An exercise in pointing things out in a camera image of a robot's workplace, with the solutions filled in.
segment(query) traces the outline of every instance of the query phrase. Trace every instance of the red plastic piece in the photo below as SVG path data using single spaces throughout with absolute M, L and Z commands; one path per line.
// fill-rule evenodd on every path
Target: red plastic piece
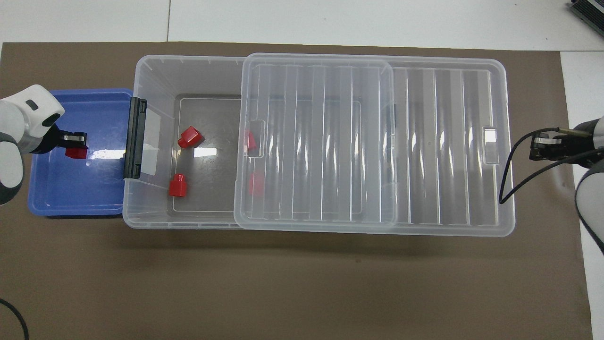
M 170 181 L 168 194 L 174 197 L 185 197 L 187 195 L 187 182 L 185 182 L 185 175 L 174 174 L 174 179 Z
M 257 149 L 258 145 L 256 145 L 256 139 L 254 138 L 252 131 L 246 130 L 246 132 L 248 133 L 248 151 Z
M 264 176 L 251 173 L 249 175 L 248 194 L 254 197 L 264 196 Z
M 73 159 L 85 159 L 88 155 L 88 148 L 66 148 L 65 155 Z
M 196 147 L 201 142 L 204 141 L 204 137 L 197 131 L 196 128 L 189 126 L 183 133 L 181 133 L 181 138 L 178 140 L 178 145 L 181 148 L 186 149 L 189 147 Z

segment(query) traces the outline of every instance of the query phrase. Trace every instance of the clear plastic storage box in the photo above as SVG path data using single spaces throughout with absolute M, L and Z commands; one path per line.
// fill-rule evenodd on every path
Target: clear plastic storage box
M 136 228 L 505 236 L 506 75 L 489 59 L 146 56 L 123 217 Z M 205 141 L 182 149 L 189 126 Z M 171 197 L 175 173 L 185 197 Z

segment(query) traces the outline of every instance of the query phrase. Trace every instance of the transparent plastic lid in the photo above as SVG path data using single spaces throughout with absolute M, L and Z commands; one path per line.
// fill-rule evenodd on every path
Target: transparent plastic lid
M 393 79 L 390 64 L 371 56 L 247 57 L 237 224 L 370 232 L 395 223 Z

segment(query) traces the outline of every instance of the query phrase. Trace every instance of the plastic container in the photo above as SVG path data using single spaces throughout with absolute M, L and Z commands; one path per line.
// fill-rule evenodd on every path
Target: plastic container
M 496 200 L 510 141 L 495 60 L 147 56 L 134 95 L 147 112 L 140 177 L 124 190 L 131 227 L 504 236 L 515 225 L 513 201 Z M 189 126 L 205 141 L 181 149 Z M 186 197 L 167 195 L 175 173 Z
M 86 159 L 65 149 L 33 155 L 27 205 L 40 216 L 119 215 L 124 197 L 123 168 L 132 91 L 127 89 L 51 91 L 65 114 L 60 129 L 86 132 Z

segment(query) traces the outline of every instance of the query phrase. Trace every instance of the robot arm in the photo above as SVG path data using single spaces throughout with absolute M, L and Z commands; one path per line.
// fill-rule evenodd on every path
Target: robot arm
M 0 99 L 0 205 L 21 188 L 22 154 L 43 154 L 56 146 L 86 148 L 86 134 L 59 130 L 65 113 L 59 101 L 40 85 Z
M 577 186 L 575 205 L 587 231 L 604 253 L 604 117 L 556 131 L 561 134 L 534 134 L 529 158 L 574 163 L 589 169 Z

